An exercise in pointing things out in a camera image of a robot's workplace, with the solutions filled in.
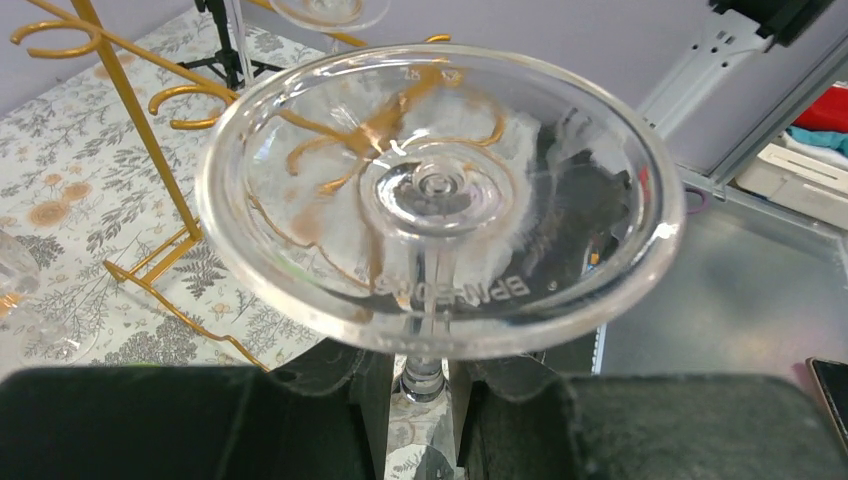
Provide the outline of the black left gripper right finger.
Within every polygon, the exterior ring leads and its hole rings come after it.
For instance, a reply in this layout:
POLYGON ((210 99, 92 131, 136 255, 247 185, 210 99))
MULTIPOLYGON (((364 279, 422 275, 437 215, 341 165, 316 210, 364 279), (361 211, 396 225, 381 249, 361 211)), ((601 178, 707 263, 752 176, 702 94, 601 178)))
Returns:
POLYGON ((761 375, 565 375, 530 357, 457 366, 471 479, 843 479, 815 403, 761 375))

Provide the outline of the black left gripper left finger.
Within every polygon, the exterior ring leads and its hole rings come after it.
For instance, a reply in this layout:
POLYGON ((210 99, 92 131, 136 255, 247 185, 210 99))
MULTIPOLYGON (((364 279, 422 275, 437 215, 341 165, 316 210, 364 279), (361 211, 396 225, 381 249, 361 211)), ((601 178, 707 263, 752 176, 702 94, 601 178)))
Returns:
POLYGON ((394 360, 331 340, 255 367, 62 367, 1 384, 5 479, 379 479, 394 360))

